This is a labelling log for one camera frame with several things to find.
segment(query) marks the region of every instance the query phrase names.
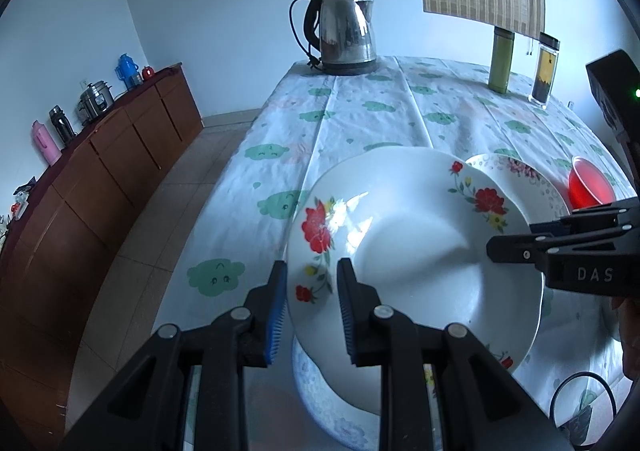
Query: red plastic bowl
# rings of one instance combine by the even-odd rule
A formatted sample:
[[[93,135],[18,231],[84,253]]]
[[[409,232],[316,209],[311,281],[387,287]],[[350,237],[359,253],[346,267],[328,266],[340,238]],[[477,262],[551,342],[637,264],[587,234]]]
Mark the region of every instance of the red plastic bowl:
[[[602,171],[582,157],[574,157],[569,173],[569,200],[574,209],[609,204],[616,199]]]

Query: white plate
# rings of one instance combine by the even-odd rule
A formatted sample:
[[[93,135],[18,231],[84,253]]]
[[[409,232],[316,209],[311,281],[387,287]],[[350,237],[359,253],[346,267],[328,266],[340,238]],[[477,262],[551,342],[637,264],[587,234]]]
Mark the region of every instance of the white plate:
[[[476,155],[466,163],[488,175],[518,207],[529,224],[558,220],[569,214],[556,187],[540,171],[506,155]]]
[[[492,263],[486,243],[527,232],[494,182],[451,155],[394,146],[346,160],[318,180],[289,235],[296,336],[335,393],[380,412],[379,367],[353,367],[344,342],[335,265],[350,257],[383,303],[423,325],[469,326],[514,370],[538,330],[542,275]]]
[[[291,363],[300,399],[315,423],[353,451],[378,451],[380,417],[353,407],[336,395],[296,338],[293,338]],[[434,451],[440,451],[442,437],[433,375],[429,371],[425,373],[433,420],[433,448]]]

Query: blue water bottle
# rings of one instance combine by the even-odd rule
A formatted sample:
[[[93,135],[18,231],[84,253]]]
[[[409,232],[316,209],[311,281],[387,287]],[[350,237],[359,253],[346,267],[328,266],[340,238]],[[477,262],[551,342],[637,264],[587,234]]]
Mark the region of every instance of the blue water bottle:
[[[127,54],[122,54],[118,61],[118,66],[116,67],[116,76],[118,76],[120,81],[124,81],[124,84],[127,86],[127,90],[136,86],[132,81],[131,76],[136,75],[137,73],[138,66],[133,63],[133,60],[127,56]]]

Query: table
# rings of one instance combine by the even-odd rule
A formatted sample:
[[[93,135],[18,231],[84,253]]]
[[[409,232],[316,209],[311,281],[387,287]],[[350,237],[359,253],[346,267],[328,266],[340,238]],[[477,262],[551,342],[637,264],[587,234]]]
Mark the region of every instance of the table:
[[[210,323],[265,283],[281,258],[301,194],[335,164],[389,144],[431,146],[463,160],[505,154],[537,168],[566,199],[575,155],[596,164],[618,199],[634,196],[602,143],[551,98],[546,110],[527,101],[532,79],[512,73],[508,94],[486,87],[488,69],[427,58],[381,57],[372,74],[336,77],[293,65],[276,86],[204,206],[167,287],[154,325],[182,329]],[[220,264],[231,280],[211,283]],[[538,337],[514,376],[542,409],[571,373],[591,370],[612,382],[622,349],[600,321],[600,299],[546,290]],[[251,447],[343,449],[322,433],[298,398],[287,319],[276,363],[246,374]],[[587,380],[559,398],[558,422],[600,391]]]

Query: stainless steel kettle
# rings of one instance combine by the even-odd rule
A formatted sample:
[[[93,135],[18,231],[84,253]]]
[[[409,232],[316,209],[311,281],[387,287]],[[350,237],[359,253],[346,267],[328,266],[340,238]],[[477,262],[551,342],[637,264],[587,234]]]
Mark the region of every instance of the stainless steel kettle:
[[[305,38],[321,57],[305,51],[310,64],[332,75],[358,75],[375,70],[372,7],[372,0],[311,0],[305,14]]]

